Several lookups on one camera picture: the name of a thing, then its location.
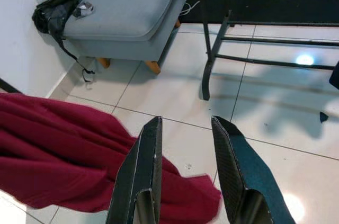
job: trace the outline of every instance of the wooden ottoman leg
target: wooden ottoman leg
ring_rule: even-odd
[[[107,58],[97,58],[97,61],[100,62],[102,67],[104,67],[105,69],[107,69],[111,64],[111,61]]]
[[[180,21],[179,21],[179,19],[178,19],[178,20],[175,22],[174,27],[175,27],[175,28],[179,28],[180,25],[181,25],[181,23],[180,23]]]
[[[148,68],[153,71],[155,74],[159,74],[161,72],[161,69],[156,61],[145,61]]]

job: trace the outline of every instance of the gray ottoman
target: gray ottoman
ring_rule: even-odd
[[[67,21],[64,36],[82,56],[147,61],[156,73],[186,0],[84,0],[94,14]]]

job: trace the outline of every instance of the red fabric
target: red fabric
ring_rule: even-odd
[[[135,138],[90,107],[0,94],[0,189],[34,208],[107,210]],[[160,223],[207,223],[220,192],[208,176],[183,178],[163,158]]]

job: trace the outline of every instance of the white cable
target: white cable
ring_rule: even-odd
[[[182,10],[180,12],[180,16],[184,16],[187,15],[191,12],[191,10],[200,3],[200,1],[197,1],[193,6],[191,6],[189,3],[185,3],[185,5],[187,4],[187,6],[189,7],[188,9]]]

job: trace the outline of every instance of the white tile floor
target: white tile floor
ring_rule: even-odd
[[[211,26],[212,41],[219,27]],[[339,40],[338,28],[237,25],[227,34]],[[112,113],[133,135],[162,115],[164,156],[184,176],[216,177],[216,187],[210,117],[231,120],[272,170],[297,223],[337,223],[339,91],[328,83],[330,72],[217,60],[206,102],[200,90],[205,50],[202,25],[182,24],[172,34],[158,76],[141,62],[114,60],[108,70],[99,68],[93,83],[79,82],[67,101]],[[308,55],[324,65],[339,60],[335,48],[246,42],[226,42],[220,53],[288,62]],[[323,124],[320,111],[329,115]],[[99,224],[106,216],[105,211],[80,213],[56,206],[27,210],[6,194],[0,196],[0,213],[0,223],[5,218],[10,224]],[[228,223],[224,208],[212,223]]]

